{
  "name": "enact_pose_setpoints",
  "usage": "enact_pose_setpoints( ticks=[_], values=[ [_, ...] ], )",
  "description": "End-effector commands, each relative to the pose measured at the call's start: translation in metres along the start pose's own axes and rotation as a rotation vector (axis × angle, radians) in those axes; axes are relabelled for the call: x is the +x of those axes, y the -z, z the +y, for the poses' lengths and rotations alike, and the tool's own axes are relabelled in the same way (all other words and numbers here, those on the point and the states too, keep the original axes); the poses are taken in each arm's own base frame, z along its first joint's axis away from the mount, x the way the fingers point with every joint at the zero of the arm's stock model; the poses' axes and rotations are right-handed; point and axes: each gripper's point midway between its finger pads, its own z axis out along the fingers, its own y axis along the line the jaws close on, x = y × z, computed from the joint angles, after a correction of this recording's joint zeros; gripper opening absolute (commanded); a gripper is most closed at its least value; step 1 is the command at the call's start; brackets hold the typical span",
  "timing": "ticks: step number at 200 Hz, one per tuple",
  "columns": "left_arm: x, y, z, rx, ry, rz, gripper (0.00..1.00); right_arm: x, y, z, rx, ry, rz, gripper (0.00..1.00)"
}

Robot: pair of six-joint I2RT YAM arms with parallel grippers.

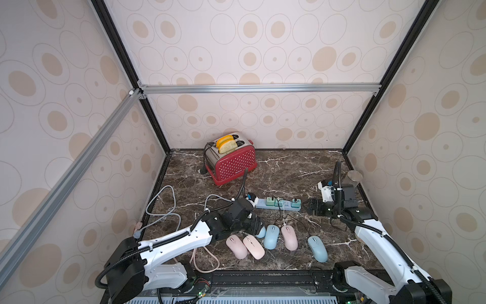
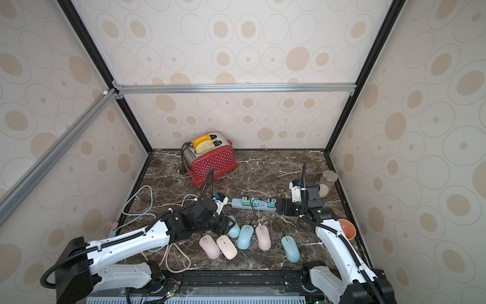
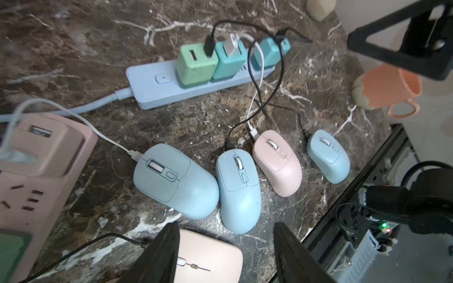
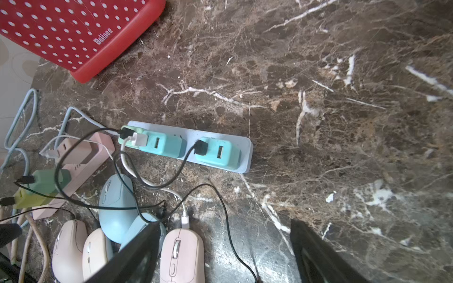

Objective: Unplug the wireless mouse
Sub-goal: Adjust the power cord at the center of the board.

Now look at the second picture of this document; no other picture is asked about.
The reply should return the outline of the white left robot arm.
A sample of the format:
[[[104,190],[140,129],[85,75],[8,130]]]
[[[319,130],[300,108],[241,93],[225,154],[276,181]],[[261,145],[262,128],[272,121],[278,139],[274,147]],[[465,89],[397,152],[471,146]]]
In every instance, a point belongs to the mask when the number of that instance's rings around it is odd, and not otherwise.
[[[147,289],[157,277],[154,262],[122,265],[120,261],[153,248],[165,248],[193,234],[225,235],[235,220],[223,215],[214,199],[158,216],[146,227],[99,241],[72,239],[58,261],[40,277],[43,288],[56,292],[57,303],[76,303],[91,293],[117,288]]]

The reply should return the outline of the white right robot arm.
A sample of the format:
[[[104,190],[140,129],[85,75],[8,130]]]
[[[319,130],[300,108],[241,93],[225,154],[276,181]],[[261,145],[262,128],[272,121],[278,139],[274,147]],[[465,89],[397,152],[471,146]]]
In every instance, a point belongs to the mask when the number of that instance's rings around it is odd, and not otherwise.
[[[275,206],[278,214],[298,217],[315,229],[339,272],[336,276],[321,262],[305,263],[302,279],[307,289],[318,289],[330,303],[396,303],[386,276],[363,262],[331,208],[320,200],[282,199]]]

